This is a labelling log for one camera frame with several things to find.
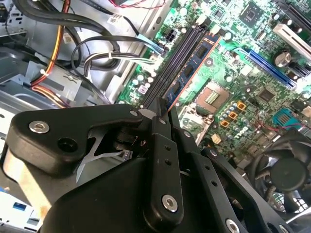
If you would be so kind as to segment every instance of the cooling fan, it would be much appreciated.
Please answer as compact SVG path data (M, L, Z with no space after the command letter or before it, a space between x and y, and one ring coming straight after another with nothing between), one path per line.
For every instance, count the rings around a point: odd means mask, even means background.
M310 171L311 140L292 128L253 161L249 178L269 203L275 193L283 194L288 217L300 207L294 198L311 206Z

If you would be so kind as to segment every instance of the zip tie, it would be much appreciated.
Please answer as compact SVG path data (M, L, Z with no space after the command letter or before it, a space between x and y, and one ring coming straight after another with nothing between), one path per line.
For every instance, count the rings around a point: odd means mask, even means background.
M44 76L48 77L50 74L47 73L44 69L40 70L40 74L43 74Z
M112 57L112 51L110 51L109 53L108 53L108 58L110 59L110 60L112 60L113 59L113 57Z

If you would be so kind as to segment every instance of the ram slot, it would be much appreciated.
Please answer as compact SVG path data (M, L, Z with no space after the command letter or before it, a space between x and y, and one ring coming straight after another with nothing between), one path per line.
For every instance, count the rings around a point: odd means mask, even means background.
M267 62L264 58L262 58L259 54L255 53L253 50L246 50L246 55L248 58L256 63L256 65L263 68L267 73L271 76L275 77L278 81L284 84L288 89L293 90L296 88L297 84L289 77L287 77L282 72L278 71L273 65Z
M172 85L176 78L176 74L183 67L197 44L200 42L207 29L205 27L196 26L190 27L186 34L183 36L183 40L175 48L174 54L170 60L161 70L157 77L155 77L155 83L148 90L145 98L142 101L144 108L148 108L152 101L157 96L163 96L168 88Z
M170 110L178 100L181 93L187 88L190 81L201 68L202 64L215 49L220 37L211 33L206 33L184 67L176 76L176 80L165 94L168 102L167 109Z

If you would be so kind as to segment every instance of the blue ram module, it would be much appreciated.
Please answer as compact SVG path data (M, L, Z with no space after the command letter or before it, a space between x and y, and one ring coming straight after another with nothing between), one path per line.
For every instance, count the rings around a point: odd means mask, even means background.
M296 88L297 83L291 80L288 76L283 74L281 71L277 70L277 68L267 62L264 58L262 58L259 54L255 53L253 50L245 50L246 56L258 66L267 71L271 76L275 77L278 81L284 84L288 89L293 90Z
M168 111L175 105L181 93L186 89L210 53L217 46L219 40L219 36L213 35L209 32L204 35L184 67L178 73L176 80L165 94L168 101Z

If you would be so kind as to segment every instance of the green circuit board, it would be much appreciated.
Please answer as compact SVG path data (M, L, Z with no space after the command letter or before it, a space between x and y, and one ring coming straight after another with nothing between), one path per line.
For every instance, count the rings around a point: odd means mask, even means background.
M311 1L294 0L292 3L311 19L309 12ZM244 15L247 8L253 11L251 20ZM194 135L201 147L212 140L216 142L213 146L224 155L229 156L234 151L236 162L243 159L251 160L269 145L276 134L273 130L261 129L259 122L264 122L269 127L277 127L274 122L276 113L283 108L294 111L292 107L294 100L307 101L311 96L311 83L305 80L302 86L290 90L250 61L239 48L251 48L270 64L273 64L276 54L280 51L288 51L292 60L302 66L310 65L310 62L273 32L273 27L283 19L287 19L274 1L179 0L179 4L171 9L154 39L159 44L167 43L170 48L166 56L159 59L156 73L161 72L181 40L183 33L180 29L189 27L202 15L212 21L209 31L217 33L222 29L231 32L233 38L229 40L223 38L220 41L208 58L211 63L206 62L200 68L180 96L176 107L181 126ZM176 30L176 39L168 43L164 37L171 29ZM304 31L299 36L305 41L309 40L308 34ZM151 51L147 51L145 56L150 57L151 54ZM288 73L287 67L279 70ZM139 92L139 87L146 85L148 78L156 79L156 74L138 66L120 94L118 102L139 107L144 97L144 94ZM213 93L213 87L221 90L226 98L222 100L221 106L211 111L211 108L206 106L213 100L204 98L205 96L214 98L214 101L219 98L217 93ZM223 118L223 114L228 111L234 113L233 117ZM299 118L300 122L306 120L298 115L295 117Z

